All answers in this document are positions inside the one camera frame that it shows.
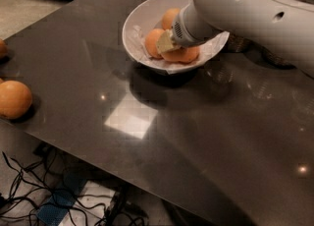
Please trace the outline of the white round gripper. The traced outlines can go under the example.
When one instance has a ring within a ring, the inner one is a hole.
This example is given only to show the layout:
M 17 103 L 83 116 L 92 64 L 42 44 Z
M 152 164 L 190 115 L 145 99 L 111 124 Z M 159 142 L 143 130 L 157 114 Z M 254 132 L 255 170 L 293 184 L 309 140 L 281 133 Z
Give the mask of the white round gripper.
M 204 44 L 221 31 L 207 24 L 196 12 L 192 3 L 182 8 L 175 16 L 172 30 L 166 29 L 156 41 L 159 54 L 175 51 L 181 47 Z

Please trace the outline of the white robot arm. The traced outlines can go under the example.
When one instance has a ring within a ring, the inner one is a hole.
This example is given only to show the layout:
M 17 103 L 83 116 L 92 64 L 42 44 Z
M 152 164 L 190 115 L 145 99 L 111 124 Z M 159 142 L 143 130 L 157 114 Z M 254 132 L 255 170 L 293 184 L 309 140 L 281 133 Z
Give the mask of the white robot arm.
M 297 0 L 192 0 L 156 42 L 159 53 L 228 31 L 314 76 L 314 7 Z

